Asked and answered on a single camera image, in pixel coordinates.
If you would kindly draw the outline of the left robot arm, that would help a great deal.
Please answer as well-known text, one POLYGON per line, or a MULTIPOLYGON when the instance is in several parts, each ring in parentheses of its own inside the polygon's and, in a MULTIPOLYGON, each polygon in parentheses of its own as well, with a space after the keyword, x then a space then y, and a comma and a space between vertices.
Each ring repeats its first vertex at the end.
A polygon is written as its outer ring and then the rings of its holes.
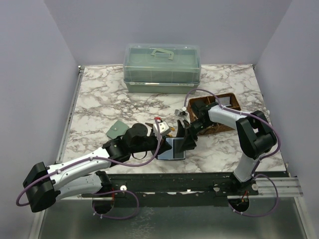
POLYGON ((107 196, 112 187, 102 170, 116 165, 129 166, 127 161, 135 153, 150 151, 155 158, 170 150, 172 147, 165 140, 170 132, 168 124, 159 119, 151 130, 136 123, 85 156, 50 166, 37 163, 23 181, 16 205, 30 206, 31 211, 37 213, 69 196, 95 193, 107 196))

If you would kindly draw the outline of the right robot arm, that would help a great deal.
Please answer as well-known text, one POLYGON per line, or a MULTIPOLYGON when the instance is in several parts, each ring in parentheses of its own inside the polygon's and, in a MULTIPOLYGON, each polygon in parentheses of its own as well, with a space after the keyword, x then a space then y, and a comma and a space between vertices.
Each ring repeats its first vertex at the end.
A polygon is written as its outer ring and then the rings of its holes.
POLYGON ((183 139, 176 151, 195 149, 197 134, 216 123, 237 130, 242 156, 233 172, 235 179, 230 181, 229 189, 233 194, 241 195, 247 190, 246 182, 252 178, 258 161, 278 143, 274 130, 261 111, 245 113, 221 107, 216 102, 207 105, 202 100, 195 101, 191 108, 197 120, 178 127, 177 135, 183 139))

